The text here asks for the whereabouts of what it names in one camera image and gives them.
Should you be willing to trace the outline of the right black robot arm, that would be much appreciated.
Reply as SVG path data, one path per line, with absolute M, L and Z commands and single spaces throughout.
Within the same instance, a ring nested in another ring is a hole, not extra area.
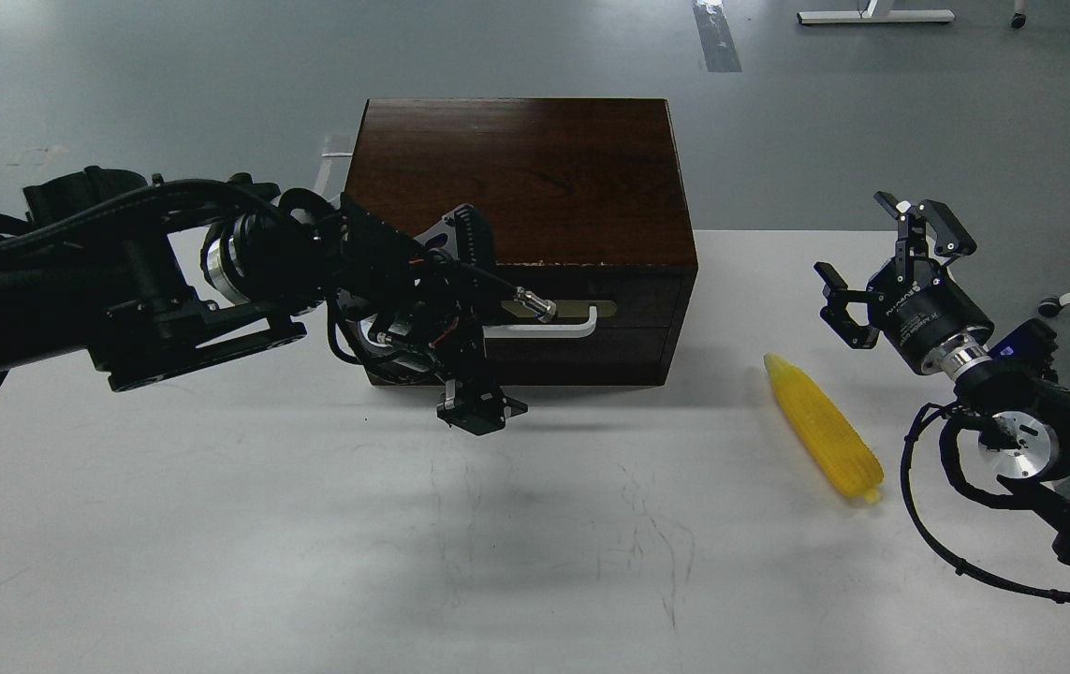
M 945 373 L 953 384 L 954 400 L 923 405 L 905 436 L 900 491 L 911 522 L 958 575 L 1070 606 L 1070 592 L 1003 579 L 938 541 L 919 517 L 910 479 L 921 432 L 941 419 L 949 485 L 981 506 L 1038 516 L 1055 530 L 1052 549 L 1070 567 L 1070 389 L 1053 370 L 1055 331 L 1031 319 L 989 348 L 995 325 L 950 272 L 976 251 L 975 239 L 941 201 L 873 197 L 897 223 L 895 251 L 863 290 L 851 289 L 834 265 L 816 263 L 827 303 L 820 315 L 851 348 L 870 349 L 885 337 L 913 373 Z

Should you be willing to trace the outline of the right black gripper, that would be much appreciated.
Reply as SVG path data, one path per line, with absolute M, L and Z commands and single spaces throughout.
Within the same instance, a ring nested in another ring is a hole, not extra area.
M 826 298 L 817 315 L 852 349 L 873 349 L 881 331 L 913 373 L 932 374 L 937 367 L 928 363 L 931 351 L 957 334 L 985 343 L 995 324 L 929 257 L 927 229 L 932 227 L 935 234 L 935 255 L 946 259 L 974 255 L 978 243 L 941 201 L 924 199 L 913 205 L 888 192 L 875 192 L 875 201 L 897 221 L 895 270 L 881 269 L 872 278 L 872 290 L 855 290 L 834 265 L 816 263 L 813 269 Z M 872 308 L 872 323 L 857 323 L 849 311 L 851 304 Z

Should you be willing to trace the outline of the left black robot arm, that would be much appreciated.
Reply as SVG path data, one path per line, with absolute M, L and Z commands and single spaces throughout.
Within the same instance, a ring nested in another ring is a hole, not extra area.
M 85 350 L 110 388 L 146 387 L 306 334 L 392 385 L 445 385 L 442 422 L 475 435 L 526 405 L 500 387 L 486 328 L 504 303 L 549 321 L 556 304 L 496 276 L 491 223 L 463 204 L 427 238 L 349 195 L 282 192 L 246 172 L 151 180 L 97 166 L 24 189 L 0 213 L 0 388 L 7 372 Z

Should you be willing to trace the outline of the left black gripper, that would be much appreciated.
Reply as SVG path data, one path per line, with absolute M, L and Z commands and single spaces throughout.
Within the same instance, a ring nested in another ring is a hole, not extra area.
M 418 238 L 341 195 L 324 219 L 324 247 L 339 357 L 396 387 L 440 381 L 435 417 L 475 436 L 528 413 L 489 380 L 484 326 L 499 277 L 492 226 L 478 208 L 454 208 Z

